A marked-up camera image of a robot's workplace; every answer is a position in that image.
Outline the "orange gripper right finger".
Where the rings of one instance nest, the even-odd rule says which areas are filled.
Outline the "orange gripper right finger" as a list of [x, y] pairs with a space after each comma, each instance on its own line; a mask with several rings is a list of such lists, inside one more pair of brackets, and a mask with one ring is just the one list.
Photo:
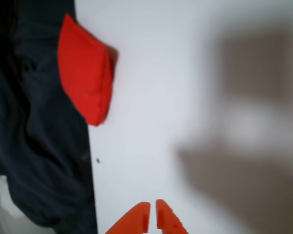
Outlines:
[[162, 199], [156, 200], [156, 216], [157, 228], [162, 234], [188, 234], [171, 207]]

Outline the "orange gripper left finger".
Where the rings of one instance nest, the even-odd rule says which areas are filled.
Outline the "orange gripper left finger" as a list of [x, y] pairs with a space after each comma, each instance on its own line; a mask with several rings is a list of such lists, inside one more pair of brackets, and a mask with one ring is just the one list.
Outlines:
[[140, 202], [124, 214], [106, 234], [146, 234], [149, 216], [150, 203]]

